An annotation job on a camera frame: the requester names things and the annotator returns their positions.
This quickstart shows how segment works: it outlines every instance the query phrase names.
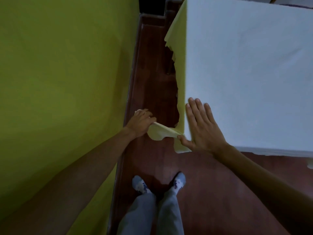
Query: hand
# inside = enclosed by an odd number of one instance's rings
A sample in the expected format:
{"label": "hand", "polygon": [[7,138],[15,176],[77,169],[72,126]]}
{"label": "hand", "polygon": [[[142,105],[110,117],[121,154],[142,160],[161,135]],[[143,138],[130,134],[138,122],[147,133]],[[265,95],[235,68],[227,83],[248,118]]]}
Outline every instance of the hand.
{"label": "hand", "polygon": [[144,135],[154,122],[156,122],[156,118],[152,117],[152,113],[148,109],[137,110],[123,130],[126,130],[135,139]]}
{"label": "hand", "polygon": [[186,114],[193,141],[187,140],[182,135],[177,138],[182,145],[192,151],[206,151],[215,156],[228,146],[228,143],[213,118],[211,108],[208,103],[203,106],[199,99],[194,101],[193,98],[189,98],[188,102]]}

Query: forearm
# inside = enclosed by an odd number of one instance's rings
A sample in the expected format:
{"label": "forearm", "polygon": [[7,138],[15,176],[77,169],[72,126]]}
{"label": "forearm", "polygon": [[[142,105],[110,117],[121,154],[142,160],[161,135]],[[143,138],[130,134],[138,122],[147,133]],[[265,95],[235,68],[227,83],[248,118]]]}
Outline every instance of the forearm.
{"label": "forearm", "polygon": [[3,222],[1,234],[66,234],[133,138],[122,130],[62,170]]}
{"label": "forearm", "polygon": [[313,200],[245,157],[232,146],[216,159],[237,175],[291,234],[313,230]]}

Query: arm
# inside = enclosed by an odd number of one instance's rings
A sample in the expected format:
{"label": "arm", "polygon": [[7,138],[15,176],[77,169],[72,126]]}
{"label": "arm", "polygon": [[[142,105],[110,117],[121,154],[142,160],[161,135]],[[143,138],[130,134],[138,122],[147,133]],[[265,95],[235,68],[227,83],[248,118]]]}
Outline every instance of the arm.
{"label": "arm", "polygon": [[66,234],[111,173],[131,140],[156,121],[137,111],[118,134],[58,173],[32,199],[0,224],[1,234]]}
{"label": "arm", "polygon": [[216,124],[210,106],[190,98],[186,104],[193,141],[182,145],[204,151],[227,166],[249,187],[290,234],[313,233],[313,200],[230,146]]}

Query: right hand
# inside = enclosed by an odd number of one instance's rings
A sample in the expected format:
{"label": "right hand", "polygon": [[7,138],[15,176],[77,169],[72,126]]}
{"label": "right hand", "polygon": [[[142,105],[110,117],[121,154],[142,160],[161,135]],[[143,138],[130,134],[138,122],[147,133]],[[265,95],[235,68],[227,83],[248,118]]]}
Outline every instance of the right hand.
{"label": "right hand", "polygon": [[195,101],[189,98],[188,102],[186,114],[193,140],[189,141],[182,135],[177,138],[192,151],[206,151],[216,156],[229,144],[215,122],[209,104],[205,103],[203,106],[198,98]]}

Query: left hand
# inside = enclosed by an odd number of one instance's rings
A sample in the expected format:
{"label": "left hand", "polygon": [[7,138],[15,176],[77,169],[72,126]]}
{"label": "left hand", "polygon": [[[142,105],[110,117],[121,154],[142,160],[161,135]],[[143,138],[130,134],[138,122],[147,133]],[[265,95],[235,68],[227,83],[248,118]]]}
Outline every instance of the left hand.
{"label": "left hand", "polygon": [[133,138],[137,138],[144,135],[154,122],[156,122],[156,118],[152,117],[152,113],[148,109],[138,110],[124,127],[124,130],[127,130]]}

